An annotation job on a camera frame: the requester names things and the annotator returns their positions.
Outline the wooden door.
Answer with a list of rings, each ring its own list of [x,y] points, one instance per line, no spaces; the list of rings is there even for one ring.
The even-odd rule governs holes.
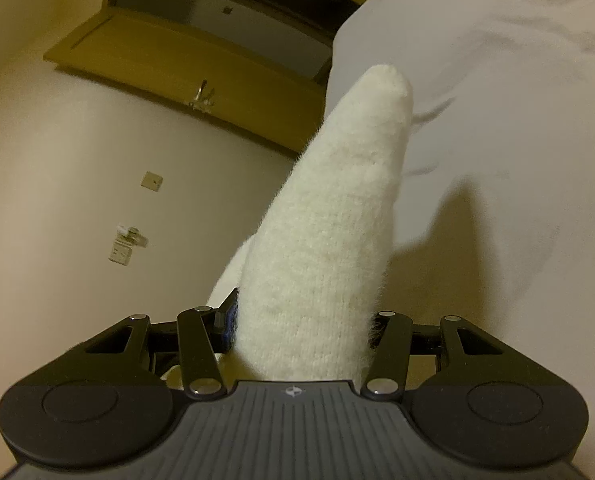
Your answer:
[[[212,113],[193,113],[299,153],[322,122],[333,39],[363,1],[103,0],[44,57],[183,107],[207,79]]]

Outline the wall socket with plug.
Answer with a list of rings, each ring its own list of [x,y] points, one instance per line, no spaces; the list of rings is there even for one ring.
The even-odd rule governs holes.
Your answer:
[[[148,246],[148,237],[137,228],[134,226],[127,228],[127,226],[119,224],[108,260],[121,266],[128,266],[134,248],[145,248],[146,246]]]

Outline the square wall switch plate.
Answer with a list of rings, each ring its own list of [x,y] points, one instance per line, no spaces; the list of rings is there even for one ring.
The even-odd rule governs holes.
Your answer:
[[[159,174],[154,174],[154,172],[147,171],[141,181],[142,188],[147,188],[150,191],[158,192],[160,191],[160,187],[164,178]]]

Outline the cream knit striped sweater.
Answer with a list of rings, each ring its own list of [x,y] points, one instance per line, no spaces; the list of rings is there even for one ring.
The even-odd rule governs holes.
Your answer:
[[[209,304],[238,294],[224,382],[361,382],[394,237],[412,89],[369,68],[328,115],[222,271]]]

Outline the grey bed sheet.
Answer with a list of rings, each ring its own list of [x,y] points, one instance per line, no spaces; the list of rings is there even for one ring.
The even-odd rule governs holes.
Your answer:
[[[464,316],[575,385],[595,479],[595,0],[367,0],[328,103],[378,63],[415,98],[382,307]]]

